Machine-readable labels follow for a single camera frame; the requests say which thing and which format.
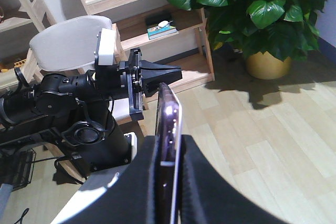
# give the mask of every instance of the robotic arm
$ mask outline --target robotic arm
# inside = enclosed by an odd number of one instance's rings
[[[150,97],[160,82],[181,79],[181,69],[141,60],[139,48],[131,50],[128,61],[109,64],[113,59],[100,56],[104,41],[99,36],[95,71],[69,77],[51,73],[40,84],[0,98],[0,162],[45,143],[73,160],[83,159],[91,171],[129,162],[130,144],[109,102],[129,98],[130,115],[140,120],[142,93]]]

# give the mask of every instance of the wooden floor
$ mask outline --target wooden floor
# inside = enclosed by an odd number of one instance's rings
[[[250,77],[214,55],[216,81],[178,93],[183,133],[242,194],[289,223],[336,223],[336,65],[315,54],[279,80]],[[145,111],[153,134],[156,102]],[[39,152],[39,157],[47,155]],[[49,223],[78,186],[56,186],[53,162],[12,193],[1,223]]]

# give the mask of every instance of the yellow flower pot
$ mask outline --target yellow flower pot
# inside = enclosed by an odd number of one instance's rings
[[[251,55],[246,60],[247,72],[258,79],[273,80],[285,76],[290,69],[291,58],[281,61],[269,52]]]

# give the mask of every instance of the blue book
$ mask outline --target blue book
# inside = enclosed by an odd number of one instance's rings
[[[166,25],[165,27],[153,26],[147,29],[148,38],[156,39],[161,36],[172,34],[177,32],[176,27],[172,25]]]

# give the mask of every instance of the black foam pad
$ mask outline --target black foam pad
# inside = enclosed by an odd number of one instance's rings
[[[189,135],[183,135],[182,153],[180,200],[183,224],[285,223],[226,182]]]
[[[66,224],[155,224],[154,136],[146,137],[140,151],[117,182],[97,201],[67,220]]]

